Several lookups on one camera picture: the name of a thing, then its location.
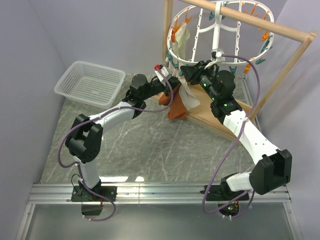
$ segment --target wooden base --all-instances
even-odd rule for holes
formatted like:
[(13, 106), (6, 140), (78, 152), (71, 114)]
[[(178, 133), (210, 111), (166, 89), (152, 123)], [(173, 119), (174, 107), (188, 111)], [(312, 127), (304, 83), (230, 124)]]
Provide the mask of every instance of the wooden base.
[[(236, 139), (235, 135), (224, 125), (222, 125), (219, 120), (212, 114), (210, 108), (210, 104), (212, 101), (208, 97), (208, 95), (195, 86), (190, 86), (190, 89), (192, 90), (193, 94), (199, 99), (200, 105), (189, 110), (185, 115), (186, 118), (207, 129), (210, 129), (211, 131), (225, 137), (226, 139), (234, 141)], [(162, 94), (163, 93), (160, 93), (156, 96), (153, 96), (152, 98), (158, 101)], [(238, 100), (237, 102), (241, 103), (240, 105), (244, 105), (243, 109), (246, 113), (251, 109), (250, 105)]]

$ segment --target cable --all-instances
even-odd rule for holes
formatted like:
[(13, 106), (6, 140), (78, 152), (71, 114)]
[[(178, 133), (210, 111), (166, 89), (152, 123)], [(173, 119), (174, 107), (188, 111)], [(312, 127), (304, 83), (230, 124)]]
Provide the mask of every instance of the cable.
[(157, 79), (158, 78), (158, 76), (154, 76), (153, 78), (151, 78), (151, 81), (150, 81), (150, 83), (152, 83), (155, 79)]
[[(241, 56), (236, 56), (236, 55), (225, 55), (223, 54), (222, 57), (225, 57), (225, 58), (235, 58), (235, 59), (241, 59), (241, 60), (244, 60), (246, 61), (248, 64), (251, 65), (254, 73), (255, 73), (255, 76), (256, 76), (256, 81), (257, 81), (257, 92), (256, 92), (256, 98), (255, 98), (255, 101), (254, 101), (254, 104), (251, 108), (251, 110), (245, 115), (246, 117), (248, 117), (252, 111), (254, 110), (254, 108), (256, 107), (257, 103), (258, 103), (258, 100), (259, 100), (259, 96), (260, 96), (260, 79), (259, 79), (259, 75), (258, 75), (258, 71), (255, 67), (255, 65), (250, 62), (248, 59), (244, 58), (244, 57), (241, 57)], [(226, 207), (227, 205), (229, 205), (230, 203), (234, 202), (235, 200), (238, 200), (239, 198), (241, 198), (242, 196), (244, 196), (245, 194), (249, 193), (249, 190), (247, 191), (244, 191), (244, 193), (240, 194), (239, 196), (236, 196), (234, 199), (232, 199), (231, 201), (228, 201), (227, 203), (225, 203), (224, 205), (212, 210), (212, 211), (207, 211), (205, 209), (205, 203), (206, 203), (206, 199), (207, 199), (207, 196), (208, 196), (208, 193), (210, 191), (210, 188), (217, 176), (217, 173), (219, 171), (219, 169), (221, 168), (222, 164), (224, 163), (224, 161), (226, 160), (226, 158), (228, 157), (228, 155), (231, 153), (231, 151), (234, 149), (234, 147), (237, 145), (237, 143), (239, 142), (240, 140), (240, 137), (244, 131), (244, 128), (245, 128), (245, 124), (246, 124), (246, 121), (243, 121), (242, 122), (242, 125), (241, 125), (241, 129), (240, 129), (240, 132), (239, 132), (239, 135), (238, 137), (235, 139), (235, 141), (232, 143), (232, 145), (229, 147), (229, 149), (226, 151), (226, 153), (224, 154), (224, 156), (222, 157), (221, 161), (219, 162), (218, 166), (216, 167), (213, 175), (212, 175), (212, 178), (205, 190), (205, 193), (204, 193), (204, 196), (203, 196), (203, 199), (202, 199), (202, 210), (205, 214), (213, 214), (213, 213), (216, 213), (217, 211), (223, 209), (224, 207)], [(232, 218), (235, 218), (235, 217), (238, 217), (238, 216), (241, 216), (250, 206), (250, 204), (252, 203), (253, 199), (254, 199), (254, 195), (255, 195), (255, 191), (252, 192), (252, 196), (251, 196), (251, 199), (248, 203), (248, 205), (246, 206), (246, 208), (240, 212), (238, 215), (236, 216), (233, 216)]]
[(102, 114), (100, 117), (98, 116), (98, 117), (96, 117), (96, 118), (90, 119), (90, 120), (88, 120), (88, 121), (82, 122), (82, 123), (74, 126), (73, 128), (71, 128), (71, 129), (64, 135), (64, 137), (63, 137), (62, 140), (61, 140), (61, 143), (60, 143), (59, 149), (58, 149), (58, 156), (57, 156), (57, 160), (58, 160), (59, 165), (60, 165), (62, 168), (67, 169), (67, 168), (70, 168), (71, 166), (73, 166), (73, 165), (76, 164), (76, 166), (77, 166), (77, 168), (78, 168), (78, 171), (79, 171), (80, 178), (82, 179), (82, 182), (81, 182), (81, 183), (82, 183), (82, 185), (85, 187), (85, 189), (86, 189), (89, 193), (91, 193), (91, 194), (93, 194), (93, 195), (95, 195), (95, 196), (97, 196), (97, 197), (99, 197), (99, 198), (102, 198), (102, 199), (106, 200), (107, 202), (110, 202), (110, 203), (112, 204), (112, 206), (113, 206), (113, 211), (112, 211), (112, 213), (111, 213), (109, 216), (105, 217), (105, 218), (92, 219), (92, 218), (89, 218), (89, 217), (85, 216), (85, 218), (88, 219), (89, 221), (101, 222), (101, 221), (104, 221), (104, 220), (107, 220), (107, 219), (111, 218), (111, 217), (115, 214), (115, 212), (116, 212), (116, 205), (115, 205), (115, 203), (114, 203), (111, 199), (109, 199), (109, 198), (107, 198), (107, 197), (105, 197), (105, 196), (102, 196), (102, 195), (100, 195), (100, 194), (98, 194), (98, 193), (95, 193), (94, 191), (92, 191), (92, 190), (87, 186), (87, 184), (86, 184), (85, 181), (84, 181), (83, 175), (82, 175), (82, 171), (81, 171), (80, 164), (79, 164), (77, 161), (74, 161), (74, 162), (72, 162), (72, 163), (70, 163), (70, 164), (68, 164), (68, 165), (64, 165), (64, 164), (62, 163), (62, 161), (61, 161), (61, 150), (62, 150), (62, 147), (63, 147), (66, 139), (69, 137), (69, 135), (70, 135), (74, 130), (76, 130), (76, 129), (78, 129), (78, 128), (86, 125), (86, 124), (95, 122), (95, 121), (97, 121), (97, 120), (105, 117), (106, 115), (108, 115), (108, 114), (110, 114), (110, 113), (112, 113), (112, 112), (114, 112), (114, 111), (118, 111), (118, 110), (121, 110), (121, 109), (133, 109), (133, 110), (137, 110), (137, 111), (141, 111), (141, 112), (146, 112), (146, 113), (160, 113), (160, 112), (165, 111), (165, 110), (167, 110), (168, 108), (170, 108), (170, 106), (171, 106), (171, 104), (172, 104), (172, 102), (173, 102), (173, 100), (174, 100), (174, 90), (172, 89), (172, 87), (171, 87), (171, 85), (170, 85), (170, 83), (169, 83), (169, 80), (166, 78), (165, 75), (163, 75), (163, 73), (160, 71), (160, 69), (158, 69), (157, 71), (158, 71), (159, 74), (163, 77), (165, 83), (168, 85), (168, 87), (169, 87), (169, 89), (170, 89), (171, 98), (170, 98), (170, 102), (169, 102), (168, 106), (166, 106), (166, 107), (164, 107), (164, 108), (162, 108), (162, 109), (160, 109), (160, 110), (146, 110), (146, 109), (141, 109), (141, 108), (137, 108), (137, 107), (133, 107), (133, 106), (123, 106), (123, 107), (119, 107), (119, 108), (112, 108), (112, 109), (106, 111), (106, 112), (105, 112), (104, 114)]
[(75, 185), (74, 185), (74, 183), (72, 182), (72, 179), (74, 179), (74, 176), (75, 176), (75, 175), (77, 175), (77, 176), (80, 178), (80, 175), (77, 174), (77, 173), (75, 173), (75, 174), (72, 175), (72, 177), (71, 177), (71, 184), (72, 184), (73, 188), (75, 188)]

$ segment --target clothespin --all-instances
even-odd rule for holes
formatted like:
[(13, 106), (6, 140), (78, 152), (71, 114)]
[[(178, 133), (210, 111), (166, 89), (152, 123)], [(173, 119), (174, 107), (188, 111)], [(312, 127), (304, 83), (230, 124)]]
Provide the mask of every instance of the clothespin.
[(255, 61), (255, 64), (262, 64), (264, 61), (265, 61), (266, 59), (262, 59), (262, 58), (260, 58), (260, 59), (258, 59), (257, 61)]
[(180, 70), (179, 72), (179, 76), (182, 77), (184, 75), (184, 73)]
[(179, 68), (179, 64), (174, 62), (174, 59), (173, 59), (173, 57), (171, 56), (171, 54), (170, 54), (170, 52), (168, 50), (165, 51), (165, 55), (168, 58), (169, 62), (172, 64), (172, 66), (175, 69), (178, 69)]
[(231, 72), (233, 75), (236, 74), (237, 66), (235, 66), (235, 67), (229, 66), (229, 69), (230, 69), (230, 72)]
[(265, 50), (267, 50), (268, 49), (268, 44), (269, 44), (269, 42), (270, 42), (270, 37), (265, 41), (265, 43), (263, 44), (263, 47), (261, 48), (261, 51), (260, 51), (260, 53), (262, 54)]
[(226, 1), (224, 4), (223, 4), (223, 6), (225, 7), (225, 6), (227, 6), (228, 5), (228, 1)]
[(263, 20), (266, 20), (268, 13), (269, 13), (269, 11), (265, 12), (265, 15), (263, 16)]
[[(244, 2), (241, 3), (241, 8), (245, 5)], [(247, 10), (244, 10), (243, 13), (245, 14), (247, 12)]]
[(215, 14), (213, 12), (210, 12), (210, 16), (209, 16), (209, 21), (211, 21), (212, 19), (214, 19)]
[(247, 65), (245, 66), (245, 69), (244, 69), (243, 72), (244, 72), (245, 74), (247, 74), (247, 73), (249, 72), (250, 68), (251, 68), (251, 65), (250, 65), (250, 64), (247, 64)]
[(186, 10), (185, 12), (185, 19), (184, 21), (186, 22), (186, 24), (188, 24), (190, 22), (190, 20), (192, 19), (192, 16), (188, 18), (188, 12), (189, 12), (189, 8)]
[(179, 28), (182, 26), (182, 23), (180, 23), (178, 26), (178, 18), (175, 19), (174, 26), (172, 27), (172, 32), (171, 32), (171, 42), (175, 43), (176, 42), (176, 33), (179, 30)]
[(258, 5), (258, 3), (255, 3), (255, 4), (253, 5), (252, 10), (251, 10), (251, 12), (250, 12), (250, 15), (253, 15), (253, 14), (254, 14), (257, 5)]
[(265, 31), (263, 36), (261, 37), (261, 42), (267, 40), (270, 37), (270, 34), (268, 31)]

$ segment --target white plastic basket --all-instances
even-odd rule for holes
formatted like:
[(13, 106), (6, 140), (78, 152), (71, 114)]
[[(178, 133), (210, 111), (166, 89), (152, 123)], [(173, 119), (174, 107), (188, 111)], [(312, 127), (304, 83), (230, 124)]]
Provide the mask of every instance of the white plastic basket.
[(57, 82), (54, 92), (70, 100), (109, 109), (125, 76), (121, 70), (76, 61)]

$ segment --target marble surface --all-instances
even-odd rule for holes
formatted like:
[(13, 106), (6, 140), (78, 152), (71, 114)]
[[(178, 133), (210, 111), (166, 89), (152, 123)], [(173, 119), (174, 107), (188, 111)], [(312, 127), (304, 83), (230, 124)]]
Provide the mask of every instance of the marble surface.
[[(118, 104), (129, 89), (134, 74), (127, 74), (114, 104)], [(241, 83), (236, 81), (234, 96), (245, 102)], [(148, 99), (146, 109), (160, 109)], [(66, 99), (62, 107), (41, 182), (70, 183), (77, 173), (75, 166), (64, 169), (57, 161), (60, 141), (79, 114), (86, 116), (103, 109)], [(168, 120), (168, 111), (142, 113), (119, 124), (103, 136), (100, 154), (96, 158), (103, 182), (181, 182), (208, 181), (217, 164), (232, 144), (231, 141), (193, 123), (190, 120)], [(73, 161), (63, 146), (61, 159)], [(251, 171), (254, 163), (243, 146), (236, 146), (222, 165), (216, 180), (236, 172)]]

